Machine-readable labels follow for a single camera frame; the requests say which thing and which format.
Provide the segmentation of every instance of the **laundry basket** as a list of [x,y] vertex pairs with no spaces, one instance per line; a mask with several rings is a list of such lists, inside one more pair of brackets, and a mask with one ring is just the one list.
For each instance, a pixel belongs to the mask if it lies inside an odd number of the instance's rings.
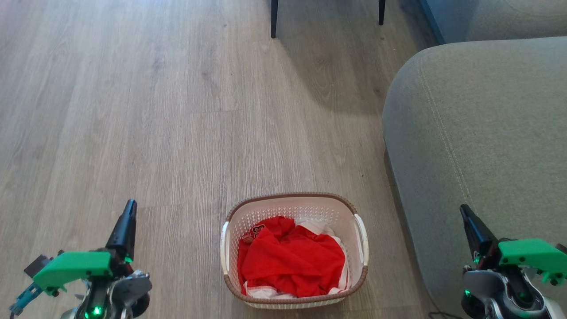
[[[258,222],[276,216],[296,221],[317,219],[327,223],[341,239],[346,251],[350,280],[346,291],[316,297],[259,299],[241,293],[238,280],[239,240]],[[323,193],[281,194],[245,200],[226,219],[221,234],[221,264],[229,290],[246,304],[263,309],[302,309],[338,303],[358,290],[368,272],[368,237],[354,207],[344,198]]]

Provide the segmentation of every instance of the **sofa seam stitching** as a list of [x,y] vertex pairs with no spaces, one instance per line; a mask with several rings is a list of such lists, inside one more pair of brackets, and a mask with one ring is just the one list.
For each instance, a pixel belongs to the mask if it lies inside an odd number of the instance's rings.
[[471,206],[472,206],[472,208],[473,208],[474,210],[476,210],[475,203],[474,203],[474,201],[472,200],[471,191],[468,189],[467,181],[464,179],[464,174],[463,174],[463,170],[462,170],[461,167],[460,167],[459,159],[458,159],[458,157],[457,157],[457,155],[456,155],[456,153],[455,153],[455,150],[454,150],[454,148],[453,148],[453,145],[451,144],[451,140],[449,139],[449,135],[447,134],[447,130],[445,129],[445,125],[443,125],[443,120],[441,119],[441,113],[439,113],[439,108],[437,107],[437,104],[436,104],[436,102],[435,102],[435,99],[433,98],[433,93],[431,92],[431,89],[430,89],[429,84],[428,84],[428,82],[427,82],[427,78],[425,78],[425,75],[424,75],[424,73],[423,73],[423,68],[421,69],[421,75],[422,75],[422,77],[423,77],[423,82],[425,83],[425,86],[427,87],[427,90],[428,90],[428,92],[429,92],[429,95],[431,96],[431,100],[433,101],[433,106],[434,106],[435,109],[437,110],[437,116],[438,116],[438,118],[439,118],[439,123],[441,124],[441,129],[443,130],[443,133],[444,133],[445,136],[447,137],[447,143],[448,143],[448,145],[449,145],[449,149],[450,149],[450,151],[451,151],[451,154],[452,154],[452,156],[455,158],[456,168],[457,168],[457,170],[459,171],[458,174],[460,175],[460,178],[461,178],[461,180],[463,181],[463,184],[464,184],[464,188],[465,188],[465,190],[467,191],[464,200],[467,201],[467,199],[469,199],[469,200],[471,201]]
[[463,185],[461,184],[459,174],[457,173],[455,161],[453,160],[453,156],[451,155],[451,152],[449,151],[449,148],[447,147],[447,141],[445,141],[445,137],[446,137],[445,131],[441,128],[441,126],[439,124],[440,119],[438,119],[438,115],[436,114],[436,111],[433,108],[435,101],[433,100],[433,103],[431,102],[433,97],[431,96],[431,98],[430,98],[431,90],[429,90],[429,85],[426,83],[425,75],[424,75],[424,72],[423,72],[423,65],[422,65],[421,61],[419,61],[419,63],[418,63],[417,71],[418,71],[418,77],[420,79],[421,87],[425,91],[425,96],[427,97],[429,108],[430,108],[430,110],[433,114],[433,119],[435,120],[437,128],[439,129],[439,132],[441,133],[441,140],[443,141],[443,146],[445,147],[445,151],[447,152],[447,157],[449,158],[449,161],[451,162],[451,166],[453,168],[453,172],[455,173],[457,183],[459,183],[459,188],[461,190],[461,194],[463,195],[463,199],[466,200],[467,197],[464,193]]

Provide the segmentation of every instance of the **sofa cushion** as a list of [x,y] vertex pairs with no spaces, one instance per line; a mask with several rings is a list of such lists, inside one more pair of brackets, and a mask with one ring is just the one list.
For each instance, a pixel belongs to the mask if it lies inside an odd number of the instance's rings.
[[567,36],[567,0],[423,0],[444,43]]
[[[497,237],[567,244],[567,37],[441,45],[398,72],[382,118],[425,285],[462,313],[459,206]],[[567,289],[544,290],[567,309]]]

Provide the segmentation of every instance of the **blue cable connector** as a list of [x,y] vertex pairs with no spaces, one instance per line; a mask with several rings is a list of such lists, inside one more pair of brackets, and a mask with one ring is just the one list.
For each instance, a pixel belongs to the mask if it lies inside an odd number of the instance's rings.
[[36,283],[32,283],[26,290],[24,290],[24,292],[22,292],[18,296],[16,302],[10,306],[10,312],[15,314],[16,316],[19,316],[22,311],[24,311],[24,308],[30,302],[32,302],[33,299],[37,298],[42,292],[43,290]]

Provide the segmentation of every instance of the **black chair leg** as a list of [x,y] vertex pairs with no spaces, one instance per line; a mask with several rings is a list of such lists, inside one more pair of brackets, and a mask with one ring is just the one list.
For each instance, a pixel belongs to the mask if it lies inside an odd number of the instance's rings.
[[380,8],[378,10],[378,24],[384,24],[384,9],[386,8],[386,0],[378,0]]
[[276,37],[276,25],[278,22],[278,2],[279,0],[272,0],[272,39]]

